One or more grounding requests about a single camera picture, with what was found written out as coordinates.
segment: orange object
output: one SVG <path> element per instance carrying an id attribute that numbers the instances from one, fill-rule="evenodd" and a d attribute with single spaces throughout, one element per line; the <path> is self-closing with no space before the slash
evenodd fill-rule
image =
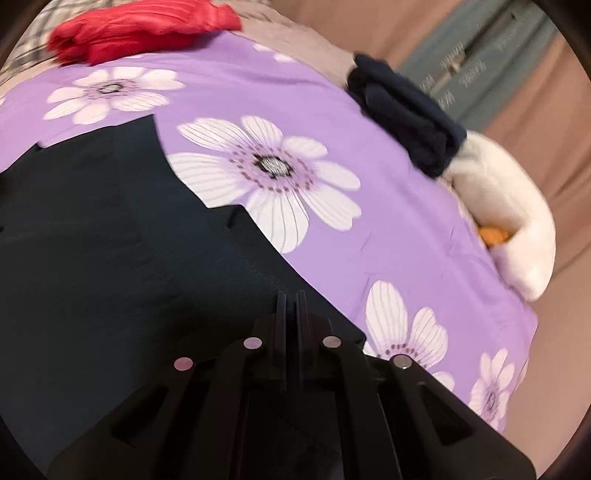
<path id="1" fill-rule="evenodd" d="M 511 238 L 511 234 L 507 230 L 495 228 L 493 226 L 480 227 L 478 229 L 478 235 L 480 235 L 480 238 L 482 238 L 482 241 L 487 248 L 504 244 L 509 238 Z"/>

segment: navy folded cloth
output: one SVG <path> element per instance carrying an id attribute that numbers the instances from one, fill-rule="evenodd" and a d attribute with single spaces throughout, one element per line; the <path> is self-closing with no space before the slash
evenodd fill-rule
<path id="1" fill-rule="evenodd" d="M 385 61 L 358 53 L 355 63 L 347 79 L 351 97 L 406 148 L 413 165 L 431 178 L 440 176 L 466 139 L 466 129 Z"/>

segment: black plastic mount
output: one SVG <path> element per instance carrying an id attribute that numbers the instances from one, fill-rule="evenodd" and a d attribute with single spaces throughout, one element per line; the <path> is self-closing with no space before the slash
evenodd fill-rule
<path id="1" fill-rule="evenodd" d="M 409 357 L 369 357 L 306 298 L 217 359 L 174 365 L 53 461 L 49 480 L 243 480 L 249 396 L 335 396 L 346 480 L 534 480 L 530 461 Z"/>

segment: plaid pillow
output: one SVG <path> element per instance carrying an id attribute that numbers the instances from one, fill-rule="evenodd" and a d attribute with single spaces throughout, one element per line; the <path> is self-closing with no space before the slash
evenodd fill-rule
<path id="1" fill-rule="evenodd" d="M 0 70 L 0 85 L 17 73 L 55 56 L 45 47 L 51 31 L 60 23 L 90 10 L 110 7 L 112 3 L 113 0 L 51 0 L 12 49 Z"/>

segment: white flower print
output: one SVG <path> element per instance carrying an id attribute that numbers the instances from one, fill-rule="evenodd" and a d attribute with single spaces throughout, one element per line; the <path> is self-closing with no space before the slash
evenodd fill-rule
<path id="1" fill-rule="evenodd" d="M 506 348 L 499 350 L 491 361 L 488 353 L 483 353 L 480 358 L 480 377 L 470 394 L 468 406 L 481 418 L 489 423 L 495 430 L 499 428 L 499 422 L 507 413 L 507 404 L 511 395 L 505 389 L 513 380 L 515 365 L 509 364 L 503 368 L 507 360 Z"/>
<path id="2" fill-rule="evenodd" d="M 179 125 L 187 140 L 224 157 L 177 153 L 168 162 L 208 207 L 226 205 L 248 192 L 246 209 L 280 253 L 299 246 L 309 225 L 303 202 L 328 226 L 350 230 L 361 208 L 340 190 L 359 190 L 348 169 L 328 160 L 326 147 L 307 137 L 287 137 L 273 123 L 243 116 L 242 128 L 215 118 Z"/>
<path id="3" fill-rule="evenodd" d="M 43 117 L 53 120 L 74 114 L 76 125 L 90 125 L 103 120 L 111 108 L 123 112 L 145 112 L 168 105 L 168 99 L 145 90 L 177 90 L 184 84 L 175 80 L 172 70 L 151 70 L 143 67 L 115 67 L 93 73 L 74 82 L 75 86 L 58 88 L 47 103 L 62 102 Z"/>
<path id="4" fill-rule="evenodd" d="M 425 307 L 418 311 L 408 331 L 408 313 L 404 300 L 394 286 L 379 280 L 369 291 L 365 306 L 369 342 L 363 352 L 386 360 L 403 353 L 424 369 L 437 365 L 447 352 L 447 330 L 437 324 L 435 312 Z M 432 374 L 453 391 L 455 380 L 448 372 Z"/>
<path id="5" fill-rule="evenodd" d="M 278 61 L 279 63 L 291 63 L 292 61 L 295 61 L 289 55 L 284 55 L 283 53 L 277 53 L 275 50 L 273 50 L 273 49 L 271 49 L 269 47 L 266 47 L 264 45 L 261 45 L 260 43 L 255 43 L 253 45 L 253 48 L 255 50 L 258 50 L 258 51 L 271 51 L 271 52 L 273 52 L 274 53 L 273 59 L 275 61 Z"/>

